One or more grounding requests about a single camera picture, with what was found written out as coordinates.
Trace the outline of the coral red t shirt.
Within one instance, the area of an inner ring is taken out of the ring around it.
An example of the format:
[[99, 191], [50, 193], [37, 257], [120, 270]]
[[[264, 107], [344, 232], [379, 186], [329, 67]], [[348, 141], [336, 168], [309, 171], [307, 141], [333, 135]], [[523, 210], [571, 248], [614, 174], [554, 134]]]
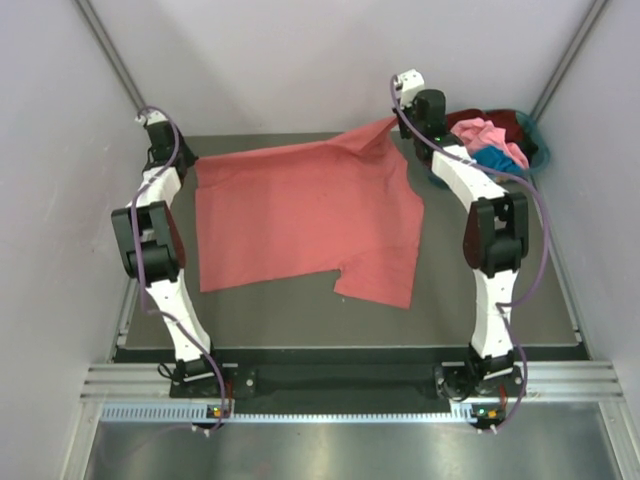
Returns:
[[201, 290], [335, 271], [336, 293], [408, 308], [424, 204], [395, 124], [198, 160]]

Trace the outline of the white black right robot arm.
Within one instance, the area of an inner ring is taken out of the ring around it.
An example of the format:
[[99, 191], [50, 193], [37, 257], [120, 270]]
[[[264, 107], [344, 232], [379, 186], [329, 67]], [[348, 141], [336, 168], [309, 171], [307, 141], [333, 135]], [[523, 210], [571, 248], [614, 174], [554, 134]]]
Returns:
[[467, 213], [462, 250], [475, 279], [475, 328], [463, 366], [443, 368], [437, 385], [456, 401], [487, 396], [514, 371], [506, 306], [528, 254], [528, 202], [496, 183], [448, 130], [442, 91], [398, 84], [392, 98], [402, 138], [412, 140], [418, 159]]

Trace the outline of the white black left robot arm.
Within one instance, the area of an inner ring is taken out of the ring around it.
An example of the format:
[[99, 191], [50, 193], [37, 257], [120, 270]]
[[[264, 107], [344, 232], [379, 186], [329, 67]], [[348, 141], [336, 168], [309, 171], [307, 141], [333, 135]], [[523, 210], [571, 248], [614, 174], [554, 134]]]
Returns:
[[155, 303], [173, 342], [175, 367], [159, 371], [176, 386], [191, 384], [205, 396], [216, 396], [226, 387], [227, 374], [211, 362], [213, 345], [188, 292], [186, 250], [171, 212], [197, 156], [160, 110], [146, 108], [137, 121], [150, 147], [133, 200], [111, 213], [120, 258], [126, 274], [138, 282], [141, 299]]

